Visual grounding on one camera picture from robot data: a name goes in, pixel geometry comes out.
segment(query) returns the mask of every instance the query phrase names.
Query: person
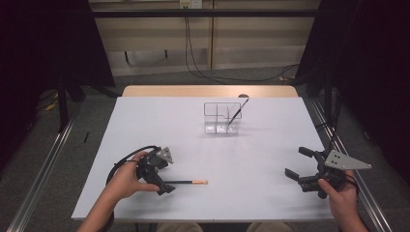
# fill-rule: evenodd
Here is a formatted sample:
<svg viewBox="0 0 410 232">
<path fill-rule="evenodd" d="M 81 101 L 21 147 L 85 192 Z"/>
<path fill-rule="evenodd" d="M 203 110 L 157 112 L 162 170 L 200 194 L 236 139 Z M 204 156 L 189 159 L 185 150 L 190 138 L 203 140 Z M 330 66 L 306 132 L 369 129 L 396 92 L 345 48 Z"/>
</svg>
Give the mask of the person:
<svg viewBox="0 0 410 232">
<path fill-rule="evenodd" d="M 136 162 L 138 162 L 147 152 L 139 152 L 132 157 L 132 161 L 123 164 L 105 186 L 86 219 L 80 224 L 77 231 L 90 232 L 101 230 L 109 220 L 117 203 L 127 198 L 137 191 L 158 191 L 159 187 L 152 184 L 140 183 L 135 175 Z M 346 171 L 347 178 L 354 178 L 353 171 Z M 331 213 L 336 219 L 343 232 L 366 232 L 367 229 L 362 223 L 357 211 L 356 187 L 346 183 L 344 188 L 336 191 L 326 180 L 320 179 L 319 186 L 329 195 Z M 258 224 L 259 230 L 265 231 L 263 225 Z"/>
</svg>

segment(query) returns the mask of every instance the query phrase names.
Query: table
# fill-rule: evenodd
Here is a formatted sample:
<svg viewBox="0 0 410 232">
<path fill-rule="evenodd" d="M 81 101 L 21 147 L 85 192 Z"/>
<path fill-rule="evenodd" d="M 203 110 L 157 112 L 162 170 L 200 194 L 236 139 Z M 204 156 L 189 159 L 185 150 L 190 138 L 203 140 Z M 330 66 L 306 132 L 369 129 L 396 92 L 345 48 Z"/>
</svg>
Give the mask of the table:
<svg viewBox="0 0 410 232">
<path fill-rule="evenodd" d="M 248 94 L 250 101 L 238 135 L 204 134 L 203 103 L 242 102 L 236 98 L 240 94 Z M 117 221 L 332 218 L 327 200 L 316 192 L 303 193 L 283 174 L 284 167 L 301 176 L 315 174 L 315 160 L 297 151 L 299 146 L 323 150 L 303 100 L 292 87 L 132 86 L 124 96 L 117 101 L 72 218 L 86 217 L 103 189 L 102 173 L 112 163 L 146 145 L 170 147 L 175 162 L 160 171 L 164 180 L 207 179 L 209 185 L 180 185 L 163 196 L 138 192 L 117 205 Z"/>
</svg>

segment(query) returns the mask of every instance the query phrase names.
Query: gray floor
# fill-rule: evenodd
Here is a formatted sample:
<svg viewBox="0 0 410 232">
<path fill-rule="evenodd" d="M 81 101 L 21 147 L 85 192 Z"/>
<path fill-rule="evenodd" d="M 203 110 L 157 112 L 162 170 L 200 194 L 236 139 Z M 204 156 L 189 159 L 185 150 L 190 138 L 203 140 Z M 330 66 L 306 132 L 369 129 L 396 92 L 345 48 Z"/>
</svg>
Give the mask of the gray floor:
<svg viewBox="0 0 410 232">
<path fill-rule="evenodd" d="M 293 76 L 295 71 L 296 69 L 290 70 L 286 76 Z M 207 76 L 217 75 L 242 79 L 220 79 L 227 84 L 282 84 L 278 78 L 257 82 L 244 80 L 265 79 L 274 77 L 280 72 L 281 68 L 261 68 L 203 73 Z M 115 80 L 117 87 L 111 90 L 118 93 L 130 84 L 220 84 L 189 72 L 123 76 L 116 77 Z M 22 225 L 25 228 L 24 231 L 74 231 L 79 225 L 78 221 L 71 219 L 71 214 L 115 105 L 115 99 L 110 99 L 89 87 L 84 87 L 84 91 L 87 94 L 84 102 L 72 102 L 69 99 L 70 112 L 79 111 L 75 114 L 73 128 L 55 161 L 51 175 L 46 180 L 40 199 L 30 212 L 31 217 L 27 223 Z M 305 86 L 298 87 L 297 91 L 300 96 L 304 97 L 313 122 L 318 124 L 310 106 L 312 99 L 306 98 Z M 44 100 L 39 102 L 39 105 L 47 104 L 49 101 L 50 99 Z M 12 222 L 18 207 L 42 168 L 56 139 L 58 129 L 58 106 L 50 111 L 39 110 L 32 129 L 3 170 L 0 182 L 0 231 L 6 231 Z M 337 131 L 350 156 L 372 164 L 373 168 L 369 171 L 362 171 L 361 175 L 386 216 L 392 231 L 409 231 L 410 188 L 385 162 L 377 145 L 366 140 L 361 124 L 344 104 L 341 108 Z M 329 142 L 323 131 L 319 132 L 319 135 L 324 144 Z M 362 203 L 359 203 L 359 211 L 370 229 L 376 231 Z M 337 231 L 337 225 L 333 220 L 294 222 L 294 224 L 299 231 Z M 224 223 L 202 224 L 202 226 L 205 231 L 218 232 L 245 231 L 248 225 Z M 111 231 L 134 231 L 134 225 L 116 224 Z"/>
</svg>

